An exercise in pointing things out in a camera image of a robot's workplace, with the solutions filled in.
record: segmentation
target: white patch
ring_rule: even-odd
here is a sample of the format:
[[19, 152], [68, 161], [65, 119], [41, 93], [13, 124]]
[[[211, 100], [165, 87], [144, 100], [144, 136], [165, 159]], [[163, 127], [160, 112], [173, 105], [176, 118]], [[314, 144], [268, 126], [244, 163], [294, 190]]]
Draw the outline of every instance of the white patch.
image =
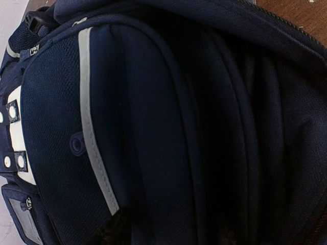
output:
[[19, 58], [20, 54], [19, 53], [15, 53], [9, 46], [9, 44], [7, 44], [7, 48], [6, 51], [8, 53], [8, 55], [10, 55], [12, 58]]
[[[21, 86], [16, 88], [8, 97], [8, 102], [10, 103], [14, 100], [17, 100], [17, 106], [18, 106], [18, 111], [20, 115], [20, 121], [14, 122], [9, 125], [9, 132], [10, 132], [10, 137], [11, 137], [11, 145], [12, 148], [15, 152], [25, 152], [26, 147], [25, 147], [25, 141], [24, 141], [24, 136], [22, 133], [22, 126], [21, 126], [21, 113], [20, 113], [20, 92], [21, 92]], [[28, 159], [28, 153], [26, 152], [26, 160], [27, 160], [27, 168], [28, 172], [18, 172], [18, 176], [22, 179], [25, 180], [26, 182], [36, 185], [34, 176], [32, 174], [30, 162]]]
[[18, 157], [18, 166], [20, 168], [24, 168], [25, 167], [25, 160], [24, 160], [24, 158], [22, 156], [19, 156]]
[[5, 166], [6, 166], [6, 167], [10, 167], [10, 166], [11, 166], [11, 160], [10, 160], [10, 157], [5, 157], [4, 162], [5, 162]]
[[15, 118], [17, 116], [17, 111], [14, 106], [11, 106], [9, 108], [9, 115], [11, 118]]

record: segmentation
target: brown wooden table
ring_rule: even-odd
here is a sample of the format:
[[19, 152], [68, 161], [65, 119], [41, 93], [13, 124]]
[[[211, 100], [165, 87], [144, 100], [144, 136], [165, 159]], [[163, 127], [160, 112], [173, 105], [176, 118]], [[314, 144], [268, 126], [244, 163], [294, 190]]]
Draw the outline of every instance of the brown wooden table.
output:
[[327, 0], [256, 0], [257, 4], [291, 21], [327, 46]]

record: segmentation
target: metal grommet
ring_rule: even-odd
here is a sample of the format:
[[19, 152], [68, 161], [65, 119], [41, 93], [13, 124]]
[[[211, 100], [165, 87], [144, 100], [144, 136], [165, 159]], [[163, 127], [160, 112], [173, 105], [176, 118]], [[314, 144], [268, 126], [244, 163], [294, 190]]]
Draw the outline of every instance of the metal grommet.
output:
[[75, 156], [82, 156], [86, 152], [83, 132], [78, 132], [72, 135], [69, 146], [71, 147], [71, 151]]
[[8, 168], [11, 166], [10, 157], [5, 157], [5, 166], [8, 167]]
[[25, 159], [24, 159], [23, 156], [19, 156], [17, 162], [18, 162], [18, 166], [20, 168], [24, 168], [25, 167]]
[[9, 115], [12, 119], [17, 117], [17, 111], [14, 106], [9, 107]]

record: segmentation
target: backpack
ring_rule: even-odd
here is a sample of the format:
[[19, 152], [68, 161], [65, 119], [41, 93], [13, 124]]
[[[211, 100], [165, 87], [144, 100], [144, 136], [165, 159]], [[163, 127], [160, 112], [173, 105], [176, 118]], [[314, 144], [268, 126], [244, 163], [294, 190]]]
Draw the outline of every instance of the backpack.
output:
[[57, 0], [8, 41], [23, 241], [87, 244], [128, 213], [109, 244], [326, 244], [325, 47], [241, 0], [108, 2]]

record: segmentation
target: black buckle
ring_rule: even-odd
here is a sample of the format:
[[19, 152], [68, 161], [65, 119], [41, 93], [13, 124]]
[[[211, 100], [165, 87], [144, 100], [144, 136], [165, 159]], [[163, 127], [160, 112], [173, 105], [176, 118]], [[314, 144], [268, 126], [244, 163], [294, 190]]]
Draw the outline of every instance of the black buckle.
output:
[[25, 22], [29, 26], [30, 30], [38, 34], [41, 27], [47, 27], [50, 30], [54, 30], [59, 26], [59, 23], [53, 19], [47, 12], [30, 11], [26, 14]]

